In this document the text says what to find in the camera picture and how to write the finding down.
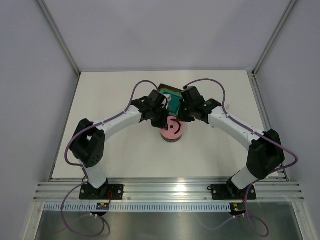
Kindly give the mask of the pink lunch box lid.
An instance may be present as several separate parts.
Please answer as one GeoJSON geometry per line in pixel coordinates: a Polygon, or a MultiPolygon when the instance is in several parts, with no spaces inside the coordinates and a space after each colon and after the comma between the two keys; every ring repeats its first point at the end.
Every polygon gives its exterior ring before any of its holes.
{"type": "Polygon", "coordinates": [[[175,116],[169,116],[168,120],[168,129],[161,129],[160,134],[169,139],[174,139],[182,137],[185,131],[185,126],[183,122],[178,121],[175,116]]]}

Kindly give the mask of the round steel lunch box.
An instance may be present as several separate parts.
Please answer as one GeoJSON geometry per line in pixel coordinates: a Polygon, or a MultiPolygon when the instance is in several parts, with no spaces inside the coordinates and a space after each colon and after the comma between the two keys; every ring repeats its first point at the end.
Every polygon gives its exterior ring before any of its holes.
{"type": "Polygon", "coordinates": [[[180,136],[180,137],[171,139],[171,138],[167,138],[167,137],[165,137],[163,135],[161,135],[161,137],[162,137],[163,140],[165,140],[168,143],[175,143],[175,142],[179,141],[182,138],[182,136],[180,136]]]}

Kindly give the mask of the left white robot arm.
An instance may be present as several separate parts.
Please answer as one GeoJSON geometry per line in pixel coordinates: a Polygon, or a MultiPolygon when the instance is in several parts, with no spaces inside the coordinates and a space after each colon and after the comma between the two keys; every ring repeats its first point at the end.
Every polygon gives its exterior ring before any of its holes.
{"type": "Polygon", "coordinates": [[[82,199],[111,199],[112,188],[100,166],[105,142],[125,128],[151,121],[154,128],[168,129],[169,102],[171,96],[153,90],[148,96],[132,100],[129,106],[115,116],[92,122],[79,122],[67,149],[79,160],[86,182],[81,186],[82,199]]]}

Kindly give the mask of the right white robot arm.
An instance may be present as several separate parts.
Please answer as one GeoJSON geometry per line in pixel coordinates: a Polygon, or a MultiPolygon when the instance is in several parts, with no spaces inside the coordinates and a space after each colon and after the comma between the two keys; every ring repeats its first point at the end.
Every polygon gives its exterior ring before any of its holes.
{"type": "Polygon", "coordinates": [[[178,111],[181,122],[198,120],[218,128],[248,152],[245,166],[226,182],[226,193],[230,197],[239,198],[250,184],[265,179],[284,162],[284,150],[275,130],[263,131],[246,126],[242,120],[228,114],[220,102],[212,98],[205,100],[194,86],[185,86],[181,96],[178,111]]]}

